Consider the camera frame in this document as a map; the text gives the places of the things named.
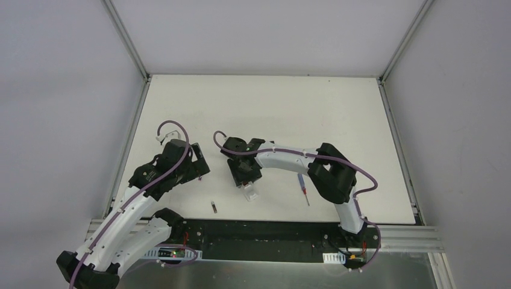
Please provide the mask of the white remote control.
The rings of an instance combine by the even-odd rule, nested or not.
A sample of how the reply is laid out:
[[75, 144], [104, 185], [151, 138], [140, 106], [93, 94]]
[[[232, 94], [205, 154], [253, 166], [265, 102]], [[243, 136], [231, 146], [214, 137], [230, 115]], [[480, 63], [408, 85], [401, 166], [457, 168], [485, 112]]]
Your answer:
[[257, 190], [255, 189], [253, 182], [242, 183], [242, 185], [240, 186], [240, 189], [242, 190], [242, 193], [248, 202], [254, 201], [259, 196]]

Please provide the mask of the black battery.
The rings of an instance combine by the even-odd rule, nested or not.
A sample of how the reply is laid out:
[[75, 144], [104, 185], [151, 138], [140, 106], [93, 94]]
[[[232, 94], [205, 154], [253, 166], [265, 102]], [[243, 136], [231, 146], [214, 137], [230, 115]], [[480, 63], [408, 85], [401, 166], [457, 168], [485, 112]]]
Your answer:
[[217, 213], [218, 213], [218, 210], [217, 210], [216, 204], [215, 204], [214, 202], [211, 202], [211, 205], [212, 205], [213, 212], [214, 212], [215, 214], [217, 214]]

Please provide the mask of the blue red screwdriver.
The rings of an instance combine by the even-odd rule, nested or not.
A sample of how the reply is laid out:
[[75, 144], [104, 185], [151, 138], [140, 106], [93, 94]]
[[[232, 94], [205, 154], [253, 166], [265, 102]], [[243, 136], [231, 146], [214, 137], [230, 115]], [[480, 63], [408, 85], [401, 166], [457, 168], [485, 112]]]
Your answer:
[[305, 185], [305, 181], [304, 181], [304, 177], [302, 174], [298, 173], [298, 181], [299, 181], [299, 185], [301, 187], [301, 191], [306, 199], [306, 202], [307, 202], [307, 206], [309, 207], [310, 206], [310, 202], [309, 202], [309, 199], [308, 199], [308, 196], [307, 196], [307, 190], [306, 190], [306, 185]]

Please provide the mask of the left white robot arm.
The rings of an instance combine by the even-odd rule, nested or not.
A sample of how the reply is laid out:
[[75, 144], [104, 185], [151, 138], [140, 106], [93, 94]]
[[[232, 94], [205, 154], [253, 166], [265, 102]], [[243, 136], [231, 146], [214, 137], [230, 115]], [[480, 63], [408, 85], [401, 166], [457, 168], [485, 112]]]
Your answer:
[[181, 215], [169, 208], [154, 213], [138, 233], [131, 235], [143, 213], [175, 186], [210, 172], [198, 143], [168, 141], [163, 152], [139, 166], [118, 204], [99, 228], [76, 251], [62, 251], [56, 263], [74, 288], [116, 288], [120, 278], [147, 251], [184, 235]]

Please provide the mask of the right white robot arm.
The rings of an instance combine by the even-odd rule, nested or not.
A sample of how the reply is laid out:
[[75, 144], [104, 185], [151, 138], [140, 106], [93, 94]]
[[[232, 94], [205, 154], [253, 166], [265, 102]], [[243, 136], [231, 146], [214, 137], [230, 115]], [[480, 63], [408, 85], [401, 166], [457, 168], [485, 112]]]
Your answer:
[[308, 176], [320, 196], [334, 204], [345, 244], [356, 247], [366, 239], [365, 222], [353, 200], [356, 169], [332, 144], [300, 150], [260, 138], [246, 142], [229, 137], [221, 146], [221, 153], [228, 157], [227, 164], [237, 187], [259, 180], [262, 169], [281, 169]]

